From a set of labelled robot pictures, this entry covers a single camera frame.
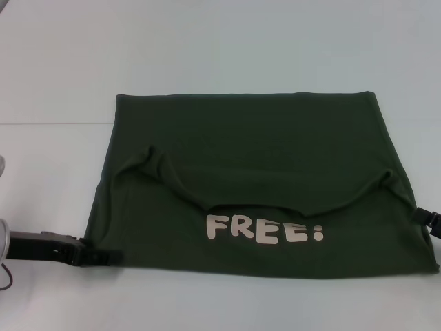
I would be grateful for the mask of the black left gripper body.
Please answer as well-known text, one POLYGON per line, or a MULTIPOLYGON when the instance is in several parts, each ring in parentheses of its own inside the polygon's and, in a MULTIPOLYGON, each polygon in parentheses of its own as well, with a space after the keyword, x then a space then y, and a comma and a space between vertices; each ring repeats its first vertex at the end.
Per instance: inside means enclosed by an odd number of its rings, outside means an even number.
POLYGON ((54 261, 79 265, 86 245, 76 237, 52 232, 11 232, 7 252, 8 260, 54 261))

